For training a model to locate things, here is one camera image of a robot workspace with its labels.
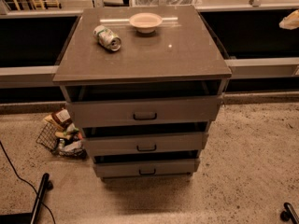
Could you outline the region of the grey bottom drawer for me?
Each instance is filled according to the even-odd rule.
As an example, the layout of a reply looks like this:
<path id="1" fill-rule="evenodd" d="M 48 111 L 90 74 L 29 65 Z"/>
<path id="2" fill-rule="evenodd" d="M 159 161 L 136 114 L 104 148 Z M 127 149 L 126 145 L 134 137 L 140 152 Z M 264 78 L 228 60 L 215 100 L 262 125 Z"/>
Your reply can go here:
<path id="1" fill-rule="evenodd" d="M 113 164 L 95 164 L 93 169 L 100 178 L 149 175 L 188 175 L 197 171 L 200 159 L 137 161 Z"/>

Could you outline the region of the grey drawer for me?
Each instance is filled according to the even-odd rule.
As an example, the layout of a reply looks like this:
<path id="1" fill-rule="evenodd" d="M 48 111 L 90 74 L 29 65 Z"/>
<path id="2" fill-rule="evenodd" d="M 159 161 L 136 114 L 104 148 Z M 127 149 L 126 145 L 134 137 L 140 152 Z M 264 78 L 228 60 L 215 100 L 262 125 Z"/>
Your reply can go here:
<path id="1" fill-rule="evenodd" d="M 107 138 L 85 138 L 83 145 L 90 156 L 124 155 L 152 152 L 201 150 L 208 133 L 163 133 Z"/>
<path id="2" fill-rule="evenodd" d="M 220 96 L 67 103 L 79 128 L 169 124 L 215 120 Z"/>
<path id="3" fill-rule="evenodd" d="M 149 175 L 188 175 L 197 171 L 200 159 L 137 161 L 113 164 L 95 164 L 93 169 L 100 178 Z"/>

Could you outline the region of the grey drawer cabinet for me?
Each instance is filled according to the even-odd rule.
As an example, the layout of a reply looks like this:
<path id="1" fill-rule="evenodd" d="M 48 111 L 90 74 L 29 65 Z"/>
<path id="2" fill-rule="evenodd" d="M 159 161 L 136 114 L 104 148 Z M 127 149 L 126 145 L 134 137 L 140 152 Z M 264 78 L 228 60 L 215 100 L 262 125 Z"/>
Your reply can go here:
<path id="1" fill-rule="evenodd" d="M 138 7 L 83 11 L 53 79 L 61 87 L 66 103 L 221 97 L 231 71 L 194 7 L 153 8 L 152 13 L 160 15 L 163 22 L 151 35 L 140 34 L 129 23 L 140 11 Z M 121 48 L 118 51 L 105 49 L 95 40 L 93 30 L 98 25 L 106 26 L 119 36 Z M 83 140 L 208 133 L 212 121 L 79 129 Z M 88 155 L 94 164 L 113 164 L 199 159 L 201 150 Z"/>

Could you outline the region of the grey top drawer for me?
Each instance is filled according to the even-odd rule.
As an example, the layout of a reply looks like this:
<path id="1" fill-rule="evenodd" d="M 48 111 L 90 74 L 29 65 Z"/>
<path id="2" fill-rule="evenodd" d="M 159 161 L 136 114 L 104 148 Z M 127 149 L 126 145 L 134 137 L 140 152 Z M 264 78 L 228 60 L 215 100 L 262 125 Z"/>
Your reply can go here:
<path id="1" fill-rule="evenodd" d="M 169 124 L 215 120 L 220 96 L 67 103 L 79 128 Z"/>

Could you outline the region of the grey middle drawer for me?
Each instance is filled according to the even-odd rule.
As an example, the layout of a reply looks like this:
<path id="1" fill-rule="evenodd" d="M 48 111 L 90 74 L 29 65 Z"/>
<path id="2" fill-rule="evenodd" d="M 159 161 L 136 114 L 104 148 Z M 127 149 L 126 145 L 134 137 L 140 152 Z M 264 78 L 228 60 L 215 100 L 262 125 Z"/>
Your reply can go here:
<path id="1" fill-rule="evenodd" d="M 163 133 L 107 138 L 85 138 L 83 145 L 90 156 L 124 155 L 152 152 L 201 150 L 208 133 Z"/>

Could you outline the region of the green silver soda can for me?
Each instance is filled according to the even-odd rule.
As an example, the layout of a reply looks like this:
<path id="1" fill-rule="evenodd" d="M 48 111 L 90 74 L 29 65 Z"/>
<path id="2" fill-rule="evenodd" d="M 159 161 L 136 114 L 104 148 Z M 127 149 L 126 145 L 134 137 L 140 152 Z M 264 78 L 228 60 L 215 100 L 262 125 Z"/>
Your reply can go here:
<path id="1" fill-rule="evenodd" d="M 121 48 L 119 36 L 104 25 L 98 25 L 94 28 L 93 37 L 102 47 L 110 51 L 118 51 Z"/>

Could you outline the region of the white paper bowl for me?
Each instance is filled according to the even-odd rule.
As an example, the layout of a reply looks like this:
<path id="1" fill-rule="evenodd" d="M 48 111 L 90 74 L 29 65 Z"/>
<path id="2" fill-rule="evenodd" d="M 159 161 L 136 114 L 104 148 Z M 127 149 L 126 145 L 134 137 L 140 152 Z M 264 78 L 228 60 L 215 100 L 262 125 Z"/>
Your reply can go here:
<path id="1" fill-rule="evenodd" d="M 142 34 L 154 32 L 162 22 L 162 17 L 154 13 L 137 13 L 129 19 L 129 23 Z"/>

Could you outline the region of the crumpled bag at right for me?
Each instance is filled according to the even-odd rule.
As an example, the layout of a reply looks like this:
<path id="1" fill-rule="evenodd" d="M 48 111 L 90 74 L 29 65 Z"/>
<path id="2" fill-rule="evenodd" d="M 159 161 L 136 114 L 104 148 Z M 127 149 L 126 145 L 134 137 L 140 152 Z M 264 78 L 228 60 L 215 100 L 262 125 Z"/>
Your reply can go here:
<path id="1" fill-rule="evenodd" d="M 285 17 L 280 23 L 279 27 L 282 29 L 293 30 L 299 28 L 299 9 L 292 12 Z"/>

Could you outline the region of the black left base leg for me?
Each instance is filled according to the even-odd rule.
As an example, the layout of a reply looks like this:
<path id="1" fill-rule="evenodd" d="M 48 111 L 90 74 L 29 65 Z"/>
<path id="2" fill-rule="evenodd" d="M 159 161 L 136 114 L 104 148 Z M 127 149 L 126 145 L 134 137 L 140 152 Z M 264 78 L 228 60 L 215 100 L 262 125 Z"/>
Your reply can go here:
<path id="1" fill-rule="evenodd" d="M 45 173 L 42 176 L 32 211 L 30 213 L 1 215 L 0 224 L 37 224 L 46 190 L 49 189 L 50 186 L 50 175 Z"/>

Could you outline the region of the black base leg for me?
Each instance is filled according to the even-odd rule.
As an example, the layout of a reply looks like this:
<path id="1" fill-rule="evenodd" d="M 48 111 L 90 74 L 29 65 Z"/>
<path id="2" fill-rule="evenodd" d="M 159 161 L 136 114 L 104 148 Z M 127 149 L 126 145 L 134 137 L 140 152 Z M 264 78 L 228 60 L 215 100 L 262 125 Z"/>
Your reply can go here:
<path id="1" fill-rule="evenodd" d="M 46 190 L 49 189 L 50 186 L 50 175 L 45 173 L 42 176 L 32 211 L 30 213 L 1 215 L 0 224 L 37 224 Z"/>
<path id="2" fill-rule="evenodd" d="M 299 216 L 296 214 L 294 208 L 290 203 L 284 203 L 284 210 L 280 213 L 280 219 L 282 221 L 291 221 L 292 224 L 299 224 Z"/>

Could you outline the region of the black right base leg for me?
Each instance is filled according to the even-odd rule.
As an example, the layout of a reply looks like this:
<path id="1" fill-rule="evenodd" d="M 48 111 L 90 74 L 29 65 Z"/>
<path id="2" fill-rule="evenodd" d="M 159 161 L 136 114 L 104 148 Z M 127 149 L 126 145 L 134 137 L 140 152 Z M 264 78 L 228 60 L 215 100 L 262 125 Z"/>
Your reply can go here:
<path id="1" fill-rule="evenodd" d="M 290 203 L 284 203 L 284 210 L 280 213 L 280 219 L 282 221 L 291 221 L 292 224 L 299 224 L 299 216 L 296 214 L 294 208 Z"/>

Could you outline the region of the grey metal rail frame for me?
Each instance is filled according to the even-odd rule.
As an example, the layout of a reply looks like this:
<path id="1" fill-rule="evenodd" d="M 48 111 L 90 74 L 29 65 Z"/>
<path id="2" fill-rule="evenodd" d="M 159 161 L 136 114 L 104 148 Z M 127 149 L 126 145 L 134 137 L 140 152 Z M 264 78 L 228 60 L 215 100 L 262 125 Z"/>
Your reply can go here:
<path id="1" fill-rule="evenodd" d="M 4 0 L 0 0 L 1 17 L 24 18 L 38 17 L 46 14 L 69 15 L 78 13 L 86 7 L 96 5 L 120 6 L 122 0 L 59 0 L 61 8 L 37 10 L 11 10 Z M 299 7 L 299 0 L 202 0 L 202 4 L 195 7 L 200 12 L 218 11 L 291 11 Z M 296 77 L 298 75 L 298 58 L 255 58 L 238 59 L 228 63 L 233 71 L 234 79 L 254 79 L 267 77 Z"/>

